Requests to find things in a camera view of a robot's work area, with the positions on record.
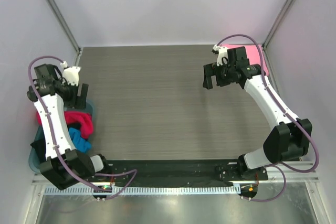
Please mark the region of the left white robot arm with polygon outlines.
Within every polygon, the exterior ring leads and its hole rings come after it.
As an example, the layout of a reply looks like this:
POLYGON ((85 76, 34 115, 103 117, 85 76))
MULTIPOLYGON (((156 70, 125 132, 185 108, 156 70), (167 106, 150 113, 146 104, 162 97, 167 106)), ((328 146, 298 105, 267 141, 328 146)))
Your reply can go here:
POLYGON ((60 190, 77 183, 96 190, 88 180, 107 181, 111 168, 103 155, 89 156, 75 147, 64 115, 65 108, 86 108, 88 85, 79 84, 80 67, 69 67, 64 61, 60 67, 43 64, 28 70, 36 78, 29 76, 27 97, 40 116, 45 137, 46 160, 39 165, 40 173, 60 190))

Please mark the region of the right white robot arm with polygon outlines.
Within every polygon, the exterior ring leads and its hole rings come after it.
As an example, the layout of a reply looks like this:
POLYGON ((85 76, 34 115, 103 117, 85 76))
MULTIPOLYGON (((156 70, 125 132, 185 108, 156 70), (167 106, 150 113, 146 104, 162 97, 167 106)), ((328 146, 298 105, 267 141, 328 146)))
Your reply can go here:
POLYGON ((238 176, 247 180, 262 167, 305 156, 310 145, 311 122, 300 119, 284 104, 261 65, 250 63, 245 47, 229 49, 214 45, 212 52, 217 60, 204 65, 203 88, 213 88, 212 78, 218 87, 240 85, 255 100, 271 128, 261 148, 238 158, 238 176))

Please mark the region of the red t shirt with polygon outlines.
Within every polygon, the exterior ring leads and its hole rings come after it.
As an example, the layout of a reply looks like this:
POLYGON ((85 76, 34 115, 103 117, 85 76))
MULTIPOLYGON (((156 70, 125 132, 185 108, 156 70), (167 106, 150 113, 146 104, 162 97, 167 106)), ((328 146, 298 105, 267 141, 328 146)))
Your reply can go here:
POLYGON ((81 137, 88 140, 94 132, 92 116, 90 113, 80 111, 65 111, 64 112, 66 125, 79 123, 81 137))

